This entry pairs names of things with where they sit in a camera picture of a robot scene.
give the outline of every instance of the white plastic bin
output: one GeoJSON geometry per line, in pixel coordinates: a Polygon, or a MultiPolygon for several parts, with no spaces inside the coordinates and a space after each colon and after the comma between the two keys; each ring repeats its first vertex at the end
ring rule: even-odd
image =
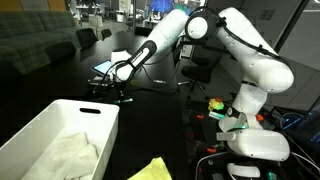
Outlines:
{"type": "Polygon", "coordinates": [[[117,22],[123,22],[124,21],[124,11],[116,11],[117,14],[117,22]]]}
{"type": "Polygon", "coordinates": [[[54,101],[0,148],[0,179],[21,179],[56,141],[79,132],[99,152],[85,179],[102,179],[118,132],[118,113],[116,105],[54,101]]]}

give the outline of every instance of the black table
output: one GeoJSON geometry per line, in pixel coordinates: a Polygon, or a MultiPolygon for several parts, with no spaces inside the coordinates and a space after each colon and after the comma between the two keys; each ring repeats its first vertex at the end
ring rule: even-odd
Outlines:
{"type": "MultiPolygon", "coordinates": [[[[119,32],[90,48],[78,50],[73,58],[46,65],[20,80],[2,85],[1,145],[56,99],[113,103],[118,99],[114,89],[108,90],[103,98],[92,97],[88,79],[95,74],[90,68],[110,59],[112,50],[125,48],[133,53],[144,40],[142,36],[119,32]]],[[[104,179],[127,179],[152,158],[161,156],[173,179],[188,180],[191,177],[179,98],[173,93],[176,82],[170,50],[152,57],[147,63],[156,63],[145,66],[149,77],[167,83],[159,86],[141,70],[133,81],[139,87],[128,85],[125,88],[134,102],[120,104],[119,132],[104,179]]]]}

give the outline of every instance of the office chair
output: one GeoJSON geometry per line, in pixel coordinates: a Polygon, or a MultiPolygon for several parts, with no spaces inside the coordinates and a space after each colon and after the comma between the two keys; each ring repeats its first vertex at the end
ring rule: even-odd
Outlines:
{"type": "Polygon", "coordinates": [[[100,11],[97,14],[102,17],[102,20],[105,18],[106,5],[104,3],[100,3],[100,11]]]}
{"type": "Polygon", "coordinates": [[[102,40],[104,40],[107,37],[110,37],[112,35],[112,32],[110,31],[110,29],[104,29],[101,30],[101,35],[102,35],[102,40]]]}
{"type": "Polygon", "coordinates": [[[0,85],[22,76],[20,71],[9,61],[0,61],[0,85]]]}
{"type": "Polygon", "coordinates": [[[133,18],[128,17],[128,18],[126,18],[126,19],[127,19],[127,20],[126,20],[126,25],[128,26],[127,31],[128,31],[128,32],[132,32],[133,18]]]}
{"type": "Polygon", "coordinates": [[[208,84],[211,82],[211,74],[213,69],[220,63],[221,56],[216,59],[207,59],[208,64],[206,66],[194,66],[194,65],[186,65],[181,69],[181,74],[185,77],[190,78],[189,81],[180,82],[178,85],[182,84],[192,84],[187,98],[190,99],[190,93],[197,86],[202,92],[206,95],[205,99],[209,99],[208,93],[205,91],[205,87],[200,83],[208,84]]]}
{"type": "Polygon", "coordinates": [[[76,53],[76,48],[70,41],[65,41],[48,46],[44,51],[49,60],[55,62],[73,56],[76,53]]]}
{"type": "Polygon", "coordinates": [[[82,25],[81,22],[81,15],[77,11],[77,1],[76,0],[71,0],[70,1],[70,12],[73,15],[73,18],[76,18],[78,21],[78,24],[82,25]]]}
{"type": "Polygon", "coordinates": [[[99,37],[98,30],[103,27],[102,17],[89,14],[89,25],[96,29],[96,36],[99,37]]]}
{"type": "Polygon", "coordinates": [[[76,31],[81,48],[86,48],[98,41],[92,28],[85,28],[76,31]]]}

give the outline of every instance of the white cloth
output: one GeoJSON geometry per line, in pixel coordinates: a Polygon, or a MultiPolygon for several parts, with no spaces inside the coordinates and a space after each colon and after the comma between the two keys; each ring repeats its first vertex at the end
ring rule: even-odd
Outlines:
{"type": "Polygon", "coordinates": [[[23,180],[71,180],[89,175],[98,160],[94,145],[88,144],[85,133],[64,138],[53,148],[47,158],[36,163],[23,180]]]}

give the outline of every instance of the robotic arm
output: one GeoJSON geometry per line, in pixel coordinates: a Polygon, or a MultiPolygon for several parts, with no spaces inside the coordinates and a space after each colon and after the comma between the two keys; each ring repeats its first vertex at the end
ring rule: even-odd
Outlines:
{"type": "Polygon", "coordinates": [[[280,93],[292,85],[293,74],[250,21],[235,8],[225,9],[219,15],[202,8],[190,17],[181,10],[173,10],[133,56],[115,67],[117,79],[130,81],[136,69],[155,53],[171,46],[183,31],[191,41],[215,36],[246,73],[232,107],[219,121],[223,132],[217,133],[217,139],[227,141],[232,150],[243,156],[277,161],[287,159],[289,145],[286,139],[280,133],[263,130],[255,115],[266,102],[268,93],[280,93]]]}

